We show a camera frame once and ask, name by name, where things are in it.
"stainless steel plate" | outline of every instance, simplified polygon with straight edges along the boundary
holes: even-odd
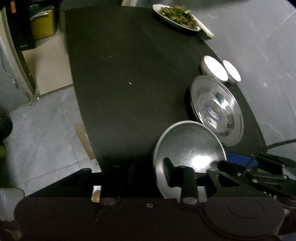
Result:
[[[244,120],[240,107],[222,83],[209,76],[198,76],[191,86],[191,105],[195,116],[213,131],[225,146],[240,142]]]
[[[224,148],[216,135],[195,121],[181,121],[170,126],[157,142],[153,166],[159,191],[165,198],[180,200],[181,188],[168,186],[163,159],[168,157],[175,167],[192,167],[205,173],[214,161],[226,160]]]

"screw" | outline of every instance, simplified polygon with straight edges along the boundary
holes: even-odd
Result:
[[[113,205],[116,203],[116,199],[113,197],[105,197],[102,199],[102,204],[104,205]]]
[[[146,207],[153,207],[154,205],[152,203],[147,203]]]
[[[197,203],[197,200],[194,197],[185,197],[185,198],[183,198],[182,201],[183,201],[183,203],[185,203],[187,205],[194,205]]]

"orange object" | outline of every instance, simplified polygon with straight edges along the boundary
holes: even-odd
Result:
[[[10,7],[11,7],[11,12],[12,12],[12,13],[16,13],[16,12],[17,12],[17,9],[16,9],[16,7],[15,7],[15,0],[12,0],[12,1],[10,2]]]

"white plate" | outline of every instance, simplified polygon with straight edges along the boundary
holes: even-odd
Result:
[[[184,29],[188,29],[188,30],[191,30],[191,31],[195,31],[195,32],[198,32],[199,30],[200,30],[200,27],[199,26],[197,26],[197,28],[196,29],[192,29],[192,28],[186,28],[186,27],[184,27],[184,26],[182,26],[182,25],[180,25],[180,24],[178,24],[178,23],[176,23],[176,22],[174,22],[174,21],[172,21],[172,20],[170,20],[169,18],[167,18],[166,16],[163,16],[163,15],[161,15],[158,11],[160,11],[160,9],[162,8],[162,7],[169,7],[169,8],[172,8],[171,6],[167,6],[167,5],[162,5],[162,4],[153,4],[153,9],[154,9],[154,11],[155,12],[157,12],[167,23],[169,23],[169,24],[171,24],[171,25],[174,25],[174,26],[177,26],[177,27],[179,27],[179,28],[184,28]]]

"tabletop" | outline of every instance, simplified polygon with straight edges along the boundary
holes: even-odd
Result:
[[[188,89],[201,75],[202,57],[218,59],[199,34],[166,25],[152,9],[106,3],[68,10],[65,19],[75,92],[102,170],[151,161],[170,125],[196,121]],[[229,89],[245,129],[240,143],[225,150],[250,156],[265,142],[239,87]]]

